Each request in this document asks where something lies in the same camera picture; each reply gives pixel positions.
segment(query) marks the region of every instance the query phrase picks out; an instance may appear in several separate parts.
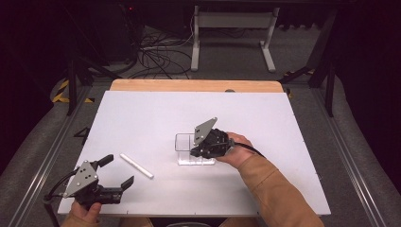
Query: table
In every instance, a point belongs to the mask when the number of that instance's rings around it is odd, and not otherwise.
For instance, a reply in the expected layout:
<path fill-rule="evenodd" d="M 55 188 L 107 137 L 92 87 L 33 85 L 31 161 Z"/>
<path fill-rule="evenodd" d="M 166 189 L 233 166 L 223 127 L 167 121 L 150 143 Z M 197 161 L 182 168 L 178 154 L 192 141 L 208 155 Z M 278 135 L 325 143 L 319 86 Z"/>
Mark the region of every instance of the table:
<path fill-rule="evenodd" d="M 213 166 L 177 164 L 175 134 L 192 132 L 209 116 L 218 117 L 215 128 L 246 134 L 300 189 L 317 214 L 330 214 L 319 177 L 280 83 L 180 79 L 117 79 L 103 97 L 78 165 L 111 153 L 114 161 L 97 171 L 99 183 L 113 187 L 131 175 L 135 176 L 135 182 L 124 192 L 120 204 L 104 205 L 102 214 L 257 216 L 257 205 L 236 169 L 220 162 Z M 120 159 L 121 152 L 154 174 L 154 179 L 150 180 Z M 59 213 L 67 214 L 71 202 L 72 199 L 62 200 Z"/>

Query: metal bracket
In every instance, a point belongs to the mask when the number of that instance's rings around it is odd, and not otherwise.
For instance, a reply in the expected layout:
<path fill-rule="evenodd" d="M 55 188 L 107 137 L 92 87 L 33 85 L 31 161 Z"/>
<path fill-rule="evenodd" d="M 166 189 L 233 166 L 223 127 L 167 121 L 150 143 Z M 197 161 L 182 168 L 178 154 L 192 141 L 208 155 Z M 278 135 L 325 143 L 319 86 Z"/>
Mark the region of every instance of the metal bracket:
<path fill-rule="evenodd" d="M 195 128 L 194 146 L 197 146 L 206 138 L 217 121 L 218 118 L 214 117 Z"/>

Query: gray carpet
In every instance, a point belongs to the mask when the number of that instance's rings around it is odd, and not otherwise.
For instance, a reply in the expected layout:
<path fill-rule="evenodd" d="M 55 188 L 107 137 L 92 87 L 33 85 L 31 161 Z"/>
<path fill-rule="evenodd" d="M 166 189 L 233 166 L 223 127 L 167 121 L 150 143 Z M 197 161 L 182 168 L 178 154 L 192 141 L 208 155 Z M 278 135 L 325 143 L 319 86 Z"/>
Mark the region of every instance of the gray carpet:
<path fill-rule="evenodd" d="M 286 71 L 295 71 L 307 61 L 319 30 L 302 28 L 283 31 L 277 28 L 273 33 L 270 52 L 275 62 L 277 73 L 268 72 L 263 55 L 258 47 L 258 41 L 263 39 L 266 31 L 247 31 L 239 39 L 230 38 L 218 32 L 208 32 L 200 39 L 200 67 L 198 72 L 188 72 L 192 79 L 252 79 L 277 80 Z M 191 54 L 191 44 L 177 48 Z M 169 53 L 169 57 L 184 68 L 189 67 L 190 60 L 179 53 Z M 140 64 L 135 65 L 128 76 L 143 69 Z M 185 79 L 184 75 L 176 78 Z M 341 158 L 338 141 L 327 123 L 325 112 L 322 111 L 316 94 L 320 96 L 321 89 L 309 89 L 306 81 L 309 76 L 302 76 L 289 84 L 284 85 L 291 91 L 290 103 L 295 112 L 301 132 L 305 138 L 312 161 L 322 177 L 322 186 L 327 197 L 332 215 L 322 217 L 325 226 L 401 226 L 401 198 L 394 186 L 378 164 L 369 146 L 364 140 L 355 123 L 352 113 L 345 100 L 345 95 L 339 80 L 336 80 L 334 94 L 334 120 L 340 134 L 353 157 L 360 175 L 363 177 L 375 205 L 380 211 L 385 224 L 373 225 L 366 213 L 366 207 L 357 193 L 355 182 Z M 16 211 L 26 208 L 25 216 L 18 223 L 19 226 L 51 226 L 51 221 L 44 211 L 42 197 L 48 192 L 63 175 L 75 168 L 75 164 L 82 150 L 82 138 L 74 134 L 86 127 L 91 127 L 96 116 L 96 110 L 106 90 L 112 81 L 108 78 L 95 78 L 91 88 L 80 87 L 80 91 L 89 90 L 87 97 L 93 97 L 94 103 L 83 103 L 76 115 L 66 117 L 67 103 L 55 103 L 53 109 L 41 120 L 25 142 L 21 145 L 8 168 L 0 178 L 0 225 L 7 226 Z M 65 121 L 70 120 L 71 126 L 62 137 L 63 140 L 54 144 L 58 133 Z M 44 185 L 39 194 L 26 198 L 32 200 L 31 206 L 18 209 L 21 201 L 34 180 L 41 164 L 49 150 L 60 148 L 57 159 L 48 175 L 44 176 Z M 57 211 L 59 201 L 55 200 L 54 210 Z M 118 218 L 103 217 L 102 226 L 117 226 Z"/>

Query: human arm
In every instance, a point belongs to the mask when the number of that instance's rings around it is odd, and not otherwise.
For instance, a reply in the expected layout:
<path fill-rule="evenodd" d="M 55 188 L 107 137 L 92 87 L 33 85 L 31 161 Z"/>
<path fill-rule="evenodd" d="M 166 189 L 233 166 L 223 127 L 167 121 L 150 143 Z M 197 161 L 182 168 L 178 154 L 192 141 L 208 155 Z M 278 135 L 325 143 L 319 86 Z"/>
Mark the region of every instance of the human arm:
<path fill-rule="evenodd" d="M 237 143 L 252 145 L 242 135 L 232 132 L 227 134 Z M 299 190 L 266 158 L 249 149 L 235 146 L 217 159 L 238 169 L 244 183 L 259 203 L 263 220 L 270 227 L 323 226 Z"/>
<path fill-rule="evenodd" d="M 100 213 L 101 204 L 94 203 L 89 210 L 81 206 L 77 201 L 71 204 L 71 211 L 61 227 L 98 227 L 97 217 Z"/>

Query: forearm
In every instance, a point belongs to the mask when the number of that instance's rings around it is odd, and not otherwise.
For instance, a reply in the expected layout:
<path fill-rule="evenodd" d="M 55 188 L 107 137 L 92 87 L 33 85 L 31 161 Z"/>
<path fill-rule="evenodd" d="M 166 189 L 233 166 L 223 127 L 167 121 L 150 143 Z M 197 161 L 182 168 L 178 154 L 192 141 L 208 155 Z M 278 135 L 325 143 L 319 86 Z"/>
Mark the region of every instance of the forearm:
<path fill-rule="evenodd" d="M 270 227 L 323 226 L 298 189 L 267 159 L 253 155 L 238 171 Z"/>
<path fill-rule="evenodd" d="M 99 223 L 89 223 L 76 217 L 73 214 L 68 214 L 61 227 L 99 227 Z"/>

